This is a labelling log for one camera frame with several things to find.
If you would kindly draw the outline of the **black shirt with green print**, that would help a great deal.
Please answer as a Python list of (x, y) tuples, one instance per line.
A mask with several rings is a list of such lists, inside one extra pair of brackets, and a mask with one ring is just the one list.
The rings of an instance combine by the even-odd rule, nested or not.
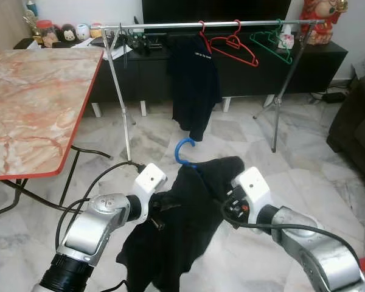
[(205, 253), (223, 222), (219, 208), (232, 179), (244, 172), (243, 160), (227, 156), (195, 164), (201, 175), (181, 166), (171, 189), (151, 197), (151, 204), (162, 204), (165, 229), (139, 223), (116, 256), (127, 269), (128, 292), (144, 292), (149, 285), (160, 292), (180, 292), (180, 277)]

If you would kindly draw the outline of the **blue plastic hanger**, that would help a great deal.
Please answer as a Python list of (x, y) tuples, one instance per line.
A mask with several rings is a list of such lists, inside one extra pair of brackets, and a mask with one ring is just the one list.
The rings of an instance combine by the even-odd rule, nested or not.
[(196, 166), (196, 164), (191, 163), (187, 159), (181, 159), (180, 156), (180, 150), (183, 147), (183, 145), (190, 144), (191, 147), (194, 147), (196, 145), (196, 142), (191, 138), (184, 138), (180, 139), (179, 142), (175, 145), (175, 150), (173, 152), (174, 159), (178, 164), (181, 164), (183, 167), (190, 168), (192, 170), (196, 170), (197, 175), (201, 175), (200, 169)]

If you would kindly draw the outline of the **red plastic hanger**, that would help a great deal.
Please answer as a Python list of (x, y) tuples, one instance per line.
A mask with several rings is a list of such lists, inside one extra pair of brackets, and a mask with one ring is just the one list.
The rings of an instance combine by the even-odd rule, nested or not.
[[(249, 49), (249, 47), (244, 45), (241, 42), (241, 39), (239, 39), (239, 37), (237, 36), (237, 34), (241, 31), (242, 22), (239, 19), (235, 19), (234, 22), (237, 24), (237, 30), (229, 36), (216, 36), (216, 37), (212, 37), (211, 39), (208, 39), (207, 40), (208, 50), (210, 50), (210, 51), (215, 50), (215, 51), (221, 53), (222, 55), (235, 59), (236, 61), (243, 62), (244, 64), (248, 64), (248, 66), (257, 68), (259, 66), (259, 61), (258, 61), (257, 56), (255, 55), (255, 53), (252, 52), (252, 50)], [(233, 49), (244, 49), (252, 56), (252, 60), (247, 61), (242, 58), (239, 58), (238, 56), (230, 55), (226, 51), (223, 51), (223, 50), (215, 47), (214, 41), (224, 41), (227, 46), (229, 46)]]
[(200, 20), (199, 24), (200, 24), (200, 31), (199, 31), (198, 35), (199, 35), (200, 39), (202, 40), (202, 42), (204, 43), (204, 46), (206, 47), (208, 54), (212, 55), (212, 47), (211, 47), (210, 42), (207, 39), (207, 36), (205, 34), (206, 23), (204, 21)]

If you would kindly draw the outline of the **green plastic hanger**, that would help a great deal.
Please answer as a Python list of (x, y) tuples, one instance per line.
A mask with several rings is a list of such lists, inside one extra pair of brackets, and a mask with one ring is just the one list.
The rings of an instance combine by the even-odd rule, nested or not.
[(277, 47), (278, 35), (282, 33), (282, 20), (277, 19), (277, 27), (274, 30), (258, 31), (249, 34), (249, 39), (255, 44), (258, 44), (263, 49), (269, 51), (272, 55), (279, 58), (280, 61), (286, 64), (292, 64), (293, 58), (291, 50), (280, 49)]

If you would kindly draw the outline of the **navy shirt with white text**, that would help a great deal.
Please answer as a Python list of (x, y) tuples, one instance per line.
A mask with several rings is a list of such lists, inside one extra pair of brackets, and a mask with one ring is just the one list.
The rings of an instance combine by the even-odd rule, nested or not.
[(175, 37), (169, 50), (172, 119), (191, 139), (201, 142), (214, 105), (223, 100), (218, 69), (200, 36)]

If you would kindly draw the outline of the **dark grey sofa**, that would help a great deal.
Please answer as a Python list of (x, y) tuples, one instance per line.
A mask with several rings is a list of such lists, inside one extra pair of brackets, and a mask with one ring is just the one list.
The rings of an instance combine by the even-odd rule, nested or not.
[(365, 173), (365, 77), (353, 78), (347, 98), (331, 122), (327, 144)]

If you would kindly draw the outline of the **black power adapter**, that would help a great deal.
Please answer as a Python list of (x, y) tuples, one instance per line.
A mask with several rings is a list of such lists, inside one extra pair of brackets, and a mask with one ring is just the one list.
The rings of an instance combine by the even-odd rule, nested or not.
[(347, 98), (346, 92), (327, 92), (321, 96), (321, 100), (325, 103), (341, 103)]

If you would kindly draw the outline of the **black TV cabinet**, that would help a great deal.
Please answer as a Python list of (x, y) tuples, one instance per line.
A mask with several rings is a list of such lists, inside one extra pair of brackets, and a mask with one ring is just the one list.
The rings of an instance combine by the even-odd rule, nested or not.
[[(114, 61), (117, 78), (124, 101), (171, 101), (171, 78), (167, 72), (170, 57), (169, 43), (175, 37), (198, 37), (193, 35), (170, 36), (160, 52), (152, 51), (149, 55), (132, 52), (127, 62)], [(252, 56), (243, 50), (232, 50), (224, 42), (216, 42), (215, 47), (230, 55), (247, 61)], [(257, 68), (248, 66), (213, 50), (214, 64), (218, 69), (220, 90), (223, 98), (235, 96), (258, 96), (279, 94), (283, 81), (290, 71), (291, 64), (280, 61), (269, 51), (258, 47), (249, 48), (258, 58)], [(326, 89), (335, 77), (336, 70), (346, 57), (346, 50), (337, 44), (308, 45), (301, 62), (285, 91), (286, 94), (310, 94)], [(108, 62), (103, 61), (91, 91), (88, 92), (89, 103), (118, 100), (115, 85)]]

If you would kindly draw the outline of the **marble-top folding table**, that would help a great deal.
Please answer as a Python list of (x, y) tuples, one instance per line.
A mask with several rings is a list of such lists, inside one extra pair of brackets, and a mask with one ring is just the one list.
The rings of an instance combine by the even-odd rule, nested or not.
[(58, 175), (73, 148), (104, 50), (0, 50), (0, 183), (53, 209), (60, 204), (26, 189)]

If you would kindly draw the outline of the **small white hanging pouch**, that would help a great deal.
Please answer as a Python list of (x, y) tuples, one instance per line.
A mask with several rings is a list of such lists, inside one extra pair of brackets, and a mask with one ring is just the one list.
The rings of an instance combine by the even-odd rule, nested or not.
[(294, 35), (291, 32), (282, 32), (278, 35), (277, 47), (279, 49), (291, 50), (294, 46)]

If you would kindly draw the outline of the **white paper sheets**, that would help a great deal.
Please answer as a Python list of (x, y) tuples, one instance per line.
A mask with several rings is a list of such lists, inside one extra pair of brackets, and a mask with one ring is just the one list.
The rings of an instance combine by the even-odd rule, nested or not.
[(86, 48), (86, 47), (101, 47), (102, 49), (107, 48), (105, 37), (90, 37), (85, 39), (78, 44), (74, 44), (71, 48)]

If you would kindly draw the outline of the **silver metal clothes rack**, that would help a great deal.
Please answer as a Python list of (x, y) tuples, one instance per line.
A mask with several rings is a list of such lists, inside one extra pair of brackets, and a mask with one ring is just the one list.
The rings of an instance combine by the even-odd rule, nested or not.
[[(305, 34), (305, 37), (311, 37), (311, 32), (313, 31), (314, 27), (318, 23), (321, 23), (321, 19), (311, 19), (311, 20), (277, 20), (277, 21), (239, 21), (239, 20), (233, 20), (233, 21), (225, 21), (225, 22), (202, 22), (199, 21), (198, 23), (149, 23), (149, 24), (135, 24), (135, 25), (118, 25), (118, 26), (100, 26), (98, 27), (99, 30), (102, 32), (103, 41), (104, 41), (104, 51), (108, 57), (108, 66), (110, 69), (110, 73), (112, 75), (114, 87), (116, 89), (116, 94), (118, 101), (120, 103), (121, 108), (121, 114), (122, 114), (122, 128), (124, 133), (124, 140), (126, 145), (126, 158), (131, 159), (131, 146), (130, 146), (130, 131), (129, 131), (129, 123), (132, 123), (135, 125), (135, 121), (130, 117), (130, 115), (127, 112), (127, 106), (125, 105), (125, 102), (122, 98), (122, 91), (119, 85), (119, 80), (117, 78), (116, 74), (116, 68), (114, 64), (113, 59), (113, 50), (114, 50), (114, 44), (109, 42), (106, 39), (106, 31), (107, 30), (115, 30), (116, 35), (120, 35), (121, 30), (133, 30), (133, 29), (177, 29), (177, 28), (202, 28), (203, 30), (208, 27), (238, 27), (239, 29), (241, 27), (257, 27), (257, 26), (267, 26), (274, 23), (277, 23), (279, 25), (284, 24), (297, 24), (299, 27), (302, 27), (303, 24), (308, 25), (308, 32)], [(301, 47), (299, 48), (299, 51), (297, 52), (296, 58), (292, 60), (292, 64), (290, 67), (290, 70), (288, 72), (288, 75), (285, 77), (285, 81), (283, 81), (282, 89), (280, 89), (279, 94), (277, 94), (273, 98), (272, 106), (274, 106), (274, 110), (276, 112), (276, 117), (274, 121), (274, 134), (273, 134), (273, 141), (271, 144), (271, 151), (273, 153), (277, 152), (277, 140), (278, 140), (278, 128), (279, 128), (279, 119), (280, 119), (280, 109), (282, 108), (282, 98), (283, 95), (285, 95), (285, 91), (288, 87), (288, 84), (291, 81), (292, 75), (296, 72), (297, 66), (301, 62), (301, 58), (303, 55), (303, 52), (305, 50), (305, 47), (307, 47), (307, 43), (305, 41), (301, 42)]]

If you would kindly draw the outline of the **yellow round plush toy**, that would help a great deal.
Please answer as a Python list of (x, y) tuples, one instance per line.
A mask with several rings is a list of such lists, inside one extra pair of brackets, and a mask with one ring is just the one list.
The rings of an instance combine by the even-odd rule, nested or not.
[(103, 37), (102, 23), (91, 23), (89, 26), (89, 33), (93, 39)]

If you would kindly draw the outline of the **black flat-screen television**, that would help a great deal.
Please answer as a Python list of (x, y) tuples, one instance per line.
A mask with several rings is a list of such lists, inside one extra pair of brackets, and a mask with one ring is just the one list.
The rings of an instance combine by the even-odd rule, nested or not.
[(291, 0), (141, 0), (145, 23), (283, 19)]

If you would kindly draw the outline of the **red lucky doll figurine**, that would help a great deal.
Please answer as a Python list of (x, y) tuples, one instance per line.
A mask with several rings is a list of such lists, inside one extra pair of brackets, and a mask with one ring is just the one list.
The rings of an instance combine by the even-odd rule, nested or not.
[(304, 0), (301, 20), (317, 20), (316, 24), (303, 24), (300, 40), (306, 44), (328, 44), (333, 25), (349, 8), (349, 0)]

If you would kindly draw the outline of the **white round plush toy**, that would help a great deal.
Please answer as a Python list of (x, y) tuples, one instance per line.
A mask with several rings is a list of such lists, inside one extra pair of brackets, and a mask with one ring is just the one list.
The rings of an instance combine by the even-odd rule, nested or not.
[(75, 27), (76, 37), (79, 41), (85, 41), (91, 38), (90, 27), (87, 23), (79, 23)]

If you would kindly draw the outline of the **black mouse plush toy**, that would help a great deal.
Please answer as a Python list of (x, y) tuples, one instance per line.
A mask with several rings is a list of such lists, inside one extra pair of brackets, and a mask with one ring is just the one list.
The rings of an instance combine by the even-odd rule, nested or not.
[(76, 28), (71, 23), (65, 23), (57, 30), (58, 39), (62, 42), (77, 41)]

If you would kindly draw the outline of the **glass jar with red lid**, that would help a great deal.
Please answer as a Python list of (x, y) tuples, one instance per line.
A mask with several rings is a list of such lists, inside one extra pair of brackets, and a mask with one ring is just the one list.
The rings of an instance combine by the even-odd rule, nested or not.
[(55, 31), (54, 23), (48, 19), (41, 19), (36, 22), (41, 39), (45, 48), (53, 48), (58, 42), (57, 31)]

